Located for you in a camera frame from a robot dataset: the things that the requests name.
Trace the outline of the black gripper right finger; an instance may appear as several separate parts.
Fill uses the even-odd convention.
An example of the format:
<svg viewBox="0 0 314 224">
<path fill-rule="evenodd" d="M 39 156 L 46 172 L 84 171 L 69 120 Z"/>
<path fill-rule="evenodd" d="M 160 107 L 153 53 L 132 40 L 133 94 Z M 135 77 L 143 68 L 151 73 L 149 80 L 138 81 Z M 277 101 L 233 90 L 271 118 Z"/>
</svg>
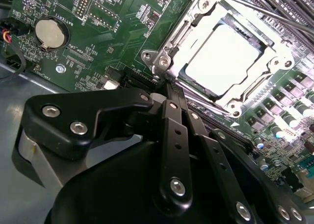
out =
<svg viewBox="0 0 314 224">
<path fill-rule="evenodd" d="M 290 196 L 261 171 L 227 132 L 207 132 L 202 119 L 188 109 L 183 88 L 174 93 L 185 110 L 188 127 L 199 146 L 198 153 L 210 172 L 218 195 L 218 224 L 305 224 L 307 217 Z"/>
</svg>

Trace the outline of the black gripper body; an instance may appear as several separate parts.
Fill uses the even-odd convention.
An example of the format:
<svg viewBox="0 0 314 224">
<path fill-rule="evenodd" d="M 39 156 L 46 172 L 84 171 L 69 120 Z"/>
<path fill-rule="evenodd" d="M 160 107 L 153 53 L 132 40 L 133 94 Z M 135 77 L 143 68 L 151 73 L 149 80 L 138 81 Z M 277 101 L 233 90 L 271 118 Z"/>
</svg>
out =
<svg viewBox="0 0 314 224">
<path fill-rule="evenodd" d="M 232 224 L 207 163 L 188 144 L 140 142 L 76 175 L 49 224 Z"/>
</svg>

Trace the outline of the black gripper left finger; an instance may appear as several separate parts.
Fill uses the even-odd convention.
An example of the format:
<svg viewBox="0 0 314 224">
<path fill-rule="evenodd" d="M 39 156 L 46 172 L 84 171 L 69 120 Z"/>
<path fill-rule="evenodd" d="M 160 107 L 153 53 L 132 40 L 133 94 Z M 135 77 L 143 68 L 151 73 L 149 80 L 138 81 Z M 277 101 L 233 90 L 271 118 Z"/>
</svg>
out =
<svg viewBox="0 0 314 224">
<path fill-rule="evenodd" d="M 188 144 L 174 86 L 166 82 L 152 94 L 121 88 L 29 98 L 12 154 L 16 168 L 56 200 L 73 177 L 137 143 Z"/>
</svg>

